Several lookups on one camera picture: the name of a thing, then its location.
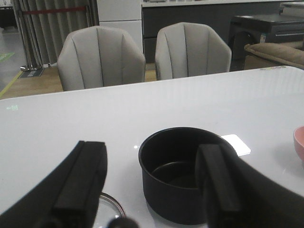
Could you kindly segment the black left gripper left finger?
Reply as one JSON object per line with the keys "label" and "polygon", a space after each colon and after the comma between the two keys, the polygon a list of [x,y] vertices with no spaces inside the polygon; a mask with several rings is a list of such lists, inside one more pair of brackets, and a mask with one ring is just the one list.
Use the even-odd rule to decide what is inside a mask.
{"label": "black left gripper left finger", "polygon": [[103,142],[79,141],[36,187],[0,216],[2,228],[91,228],[107,174]]}

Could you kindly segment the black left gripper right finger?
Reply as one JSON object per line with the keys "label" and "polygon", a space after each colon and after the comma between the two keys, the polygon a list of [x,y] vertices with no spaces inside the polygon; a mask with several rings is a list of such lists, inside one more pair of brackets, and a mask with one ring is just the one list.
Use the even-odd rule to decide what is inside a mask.
{"label": "black left gripper right finger", "polygon": [[259,173],[232,147],[199,145],[195,169],[208,227],[304,226],[304,198]]}

